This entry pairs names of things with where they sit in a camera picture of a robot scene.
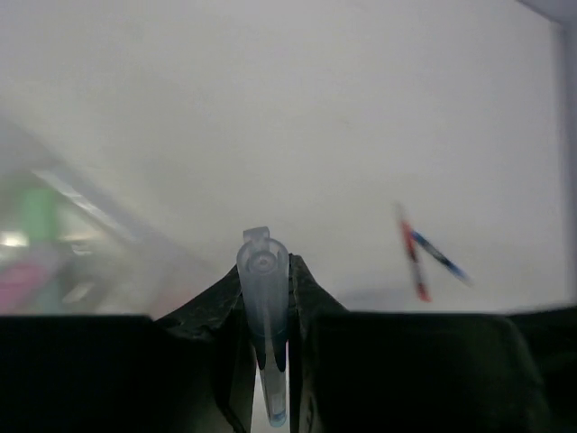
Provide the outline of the green highlighter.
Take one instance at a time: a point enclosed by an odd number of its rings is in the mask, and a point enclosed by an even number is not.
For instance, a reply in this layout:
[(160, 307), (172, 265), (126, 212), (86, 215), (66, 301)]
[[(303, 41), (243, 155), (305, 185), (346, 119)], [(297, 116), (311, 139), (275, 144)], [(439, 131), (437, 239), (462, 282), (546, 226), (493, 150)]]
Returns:
[(56, 193), (52, 189), (27, 189), (21, 198), (22, 230), (30, 243), (55, 241), (59, 236)]

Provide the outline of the pink highlighter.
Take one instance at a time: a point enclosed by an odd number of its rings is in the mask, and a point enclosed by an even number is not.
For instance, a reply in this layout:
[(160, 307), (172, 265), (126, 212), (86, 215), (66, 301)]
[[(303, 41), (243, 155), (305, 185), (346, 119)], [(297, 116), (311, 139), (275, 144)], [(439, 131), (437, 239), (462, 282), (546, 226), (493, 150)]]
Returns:
[(1, 314), (16, 311), (58, 272), (58, 263), (22, 259), (1, 269)]

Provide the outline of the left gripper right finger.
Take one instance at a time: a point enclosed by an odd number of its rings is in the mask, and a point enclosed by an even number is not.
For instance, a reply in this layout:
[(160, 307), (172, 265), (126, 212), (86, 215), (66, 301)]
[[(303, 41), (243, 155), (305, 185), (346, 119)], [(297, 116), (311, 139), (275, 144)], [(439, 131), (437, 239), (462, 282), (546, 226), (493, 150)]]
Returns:
[(294, 432), (573, 432), (575, 307), (350, 311), (289, 266)]

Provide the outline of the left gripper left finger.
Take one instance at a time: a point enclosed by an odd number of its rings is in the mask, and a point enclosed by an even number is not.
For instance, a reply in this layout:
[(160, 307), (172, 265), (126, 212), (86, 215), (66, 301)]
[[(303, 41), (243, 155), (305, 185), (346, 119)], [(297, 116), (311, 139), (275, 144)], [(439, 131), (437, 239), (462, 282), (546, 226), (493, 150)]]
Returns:
[(237, 271), (159, 319), (1, 320), (4, 432), (247, 432), (254, 382)]

